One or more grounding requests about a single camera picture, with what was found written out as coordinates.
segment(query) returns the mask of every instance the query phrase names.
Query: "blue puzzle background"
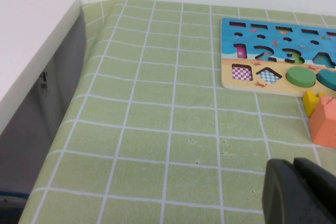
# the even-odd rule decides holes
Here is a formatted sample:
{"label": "blue puzzle background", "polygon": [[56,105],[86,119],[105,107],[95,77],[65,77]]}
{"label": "blue puzzle background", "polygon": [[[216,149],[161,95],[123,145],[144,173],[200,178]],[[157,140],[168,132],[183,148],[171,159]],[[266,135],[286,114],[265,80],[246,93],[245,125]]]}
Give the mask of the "blue puzzle background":
{"label": "blue puzzle background", "polygon": [[236,53],[237,49],[234,44],[242,44],[246,46],[248,55],[259,55],[266,52],[259,58],[262,60],[269,60],[269,57],[271,57],[276,61],[284,61],[285,59],[291,59],[287,54],[298,51],[306,64],[327,65],[327,67],[332,68],[335,66],[336,30],[334,29],[223,18],[221,31],[223,54]]}

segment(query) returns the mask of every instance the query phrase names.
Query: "green checkered tablecloth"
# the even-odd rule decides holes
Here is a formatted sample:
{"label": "green checkered tablecloth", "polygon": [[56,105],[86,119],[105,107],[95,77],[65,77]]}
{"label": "green checkered tablecloth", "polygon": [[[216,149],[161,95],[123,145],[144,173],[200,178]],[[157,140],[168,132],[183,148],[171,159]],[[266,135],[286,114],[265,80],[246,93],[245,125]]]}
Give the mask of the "green checkered tablecloth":
{"label": "green checkered tablecloth", "polygon": [[301,99],[220,84],[220,20],[336,26],[313,14],[118,0],[83,6],[82,76],[20,223],[262,223],[269,158],[312,145]]}

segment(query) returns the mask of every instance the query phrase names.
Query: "small hole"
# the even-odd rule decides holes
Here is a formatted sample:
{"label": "small hole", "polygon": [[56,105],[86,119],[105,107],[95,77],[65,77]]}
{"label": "small hole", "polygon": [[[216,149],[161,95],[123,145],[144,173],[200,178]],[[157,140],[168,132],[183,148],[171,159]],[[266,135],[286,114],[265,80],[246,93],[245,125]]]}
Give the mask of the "small hole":
{"label": "small hole", "polygon": [[290,27],[276,26],[275,29],[277,29],[277,30],[285,30],[285,31],[291,31],[291,32],[293,32],[293,29],[290,28]]}
{"label": "small hole", "polygon": [[240,23],[240,22],[230,22],[230,26],[246,27],[246,24],[245,23]]}
{"label": "small hole", "polygon": [[329,36],[333,36],[333,37],[335,37],[336,36],[336,33],[331,33],[331,32],[327,32],[327,34],[329,35]]}
{"label": "small hole", "polygon": [[308,29],[301,29],[301,31],[304,33],[304,34],[316,34],[318,35],[319,33],[315,30],[308,30]]}
{"label": "small hole", "polygon": [[267,29],[266,25],[259,25],[259,24],[251,24],[251,27],[259,27],[259,28]]}

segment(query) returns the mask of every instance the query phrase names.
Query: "wooden puzzle board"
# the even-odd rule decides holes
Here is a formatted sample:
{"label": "wooden puzzle board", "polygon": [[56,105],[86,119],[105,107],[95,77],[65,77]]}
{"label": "wooden puzzle board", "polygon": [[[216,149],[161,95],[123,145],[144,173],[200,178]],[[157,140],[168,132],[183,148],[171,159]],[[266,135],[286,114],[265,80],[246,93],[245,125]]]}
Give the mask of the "wooden puzzle board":
{"label": "wooden puzzle board", "polygon": [[[328,81],[336,82],[335,36],[336,30],[327,28],[223,18],[222,85],[294,97],[312,90],[336,97],[336,91],[322,84],[318,77],[327,73]],[[286,78],[292,67],[313,77],[316,74],[318,79],[311,87],[292,84]]]}

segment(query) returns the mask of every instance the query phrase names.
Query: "crab illustration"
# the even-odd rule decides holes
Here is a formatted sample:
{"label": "crab illustration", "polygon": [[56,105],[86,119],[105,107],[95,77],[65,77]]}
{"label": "crab illustration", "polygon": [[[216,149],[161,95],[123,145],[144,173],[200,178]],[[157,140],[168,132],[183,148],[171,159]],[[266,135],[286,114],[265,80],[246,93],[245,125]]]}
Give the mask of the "crab illustration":
{"label": "crab illustration", "polygon": [[318,70],[318,68],[314,68],[312,66],[308,66],[307,68],[309,68],[310,70],[313,70],[313,71],[317,71]]}
{"label": "crab illustration", "polygon": [[259,81],[257,81],[256,83],[254,83],[255,86],[259,86],[264,88],[265,86],[267,86],[267,84],[261,84]]}
{"label": "crab illustration", "polygon": [[257,62],[257,63],[253,63],[251,62],[254,66],[261,66],[261,63],[260,62]]}

